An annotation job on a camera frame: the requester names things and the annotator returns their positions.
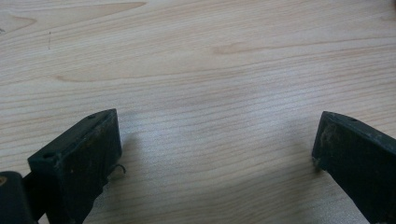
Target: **hole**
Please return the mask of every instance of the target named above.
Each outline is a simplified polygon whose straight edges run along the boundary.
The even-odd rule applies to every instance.
[[[5,176],[0,176],[0,186],[6,184],[7,178]]]
[[[44,154],[43,158],[44,158],[44,159],[50,159],[50,158],[52,158],[52,157],[54,157],[54,156],[55,156],[55,153],[53,153],[53,152],[48,152],[48,153]]]

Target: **wooden table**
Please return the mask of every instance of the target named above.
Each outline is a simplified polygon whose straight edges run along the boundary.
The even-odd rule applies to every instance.
[[[0,170],[117,108],[85,223],[367,223],[310,152],[323,110],[396,136],[395,5],[3,0]]]

